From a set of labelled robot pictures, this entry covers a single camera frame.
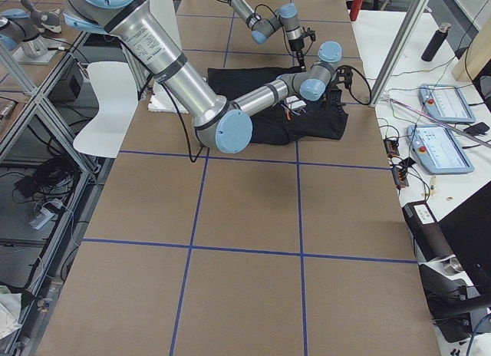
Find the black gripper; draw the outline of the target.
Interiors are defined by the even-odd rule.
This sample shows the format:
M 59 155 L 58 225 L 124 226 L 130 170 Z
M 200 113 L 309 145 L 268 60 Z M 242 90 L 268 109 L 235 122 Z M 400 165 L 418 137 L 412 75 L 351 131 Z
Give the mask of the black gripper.
M 304 53 L 302 52 L 304 48 L 304 39 L 303 38 L 290 39 L 289 47 L 292 52 L 295 52 L 298 66 L 301 68 L 302 71 L 306 71 L 305 56 Z
M 342 90 L 338 87 L 329 87 L 324 93 L 324 104 L 326 106 L 342 106 Z

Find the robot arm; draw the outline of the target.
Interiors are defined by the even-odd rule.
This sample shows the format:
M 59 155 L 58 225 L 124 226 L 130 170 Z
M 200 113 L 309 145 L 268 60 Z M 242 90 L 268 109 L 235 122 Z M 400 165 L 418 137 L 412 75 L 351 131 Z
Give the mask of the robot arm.
M 256 8 L 252 8 L 246 0 L 223 0 L 233 11 L 245 22 L 251 31 L 253 41 L 258 44 L 264 44 L 277 31 L 282 31 L 285 44 L 288 45 L 287 52 L 296 57 L 298 66 L 305 70 L 305 38 L 315 41 L 315 32 L 310 29 L 306 30 L 300 25 L 298 19 L 298 10 L 294 3 L 286 3 L 279 8 L 272 10 L 264 5 L 271 15 L 263 18 Z
M 68 25 L 81 31 L 111 35 L 153 75 L 192 116 L 196 139 L 223 153 L 244 150 L 252 137 L 254 114 L 298 95 L 316 101 L 334 80 L 342 58 L 336 41 L 324 42 L 310 69 L 282 74 L 229 101 L 218 95 L 189 63 L 186 55 L 157 21 L 150 0 L 65 0 Z

